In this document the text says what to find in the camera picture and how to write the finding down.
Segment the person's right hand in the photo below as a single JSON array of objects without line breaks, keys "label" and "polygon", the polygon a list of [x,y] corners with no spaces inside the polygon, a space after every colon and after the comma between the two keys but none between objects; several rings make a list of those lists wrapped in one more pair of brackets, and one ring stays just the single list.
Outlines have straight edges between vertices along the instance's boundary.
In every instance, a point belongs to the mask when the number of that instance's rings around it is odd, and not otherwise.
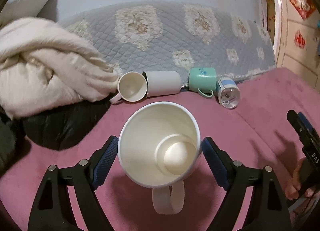
[{"label": "person's right hand", "polygon": [[293,171],[292,178],[290,178],[287,182],[287,186],[285,188],[285,196],[288,200],[297,199],[299,197],[298,192],[301,189],[301,183],[300,183],[300,168],[302,167],[303,162],[306,160],[306,158],[302,158],[298,161],[297,167]]}]

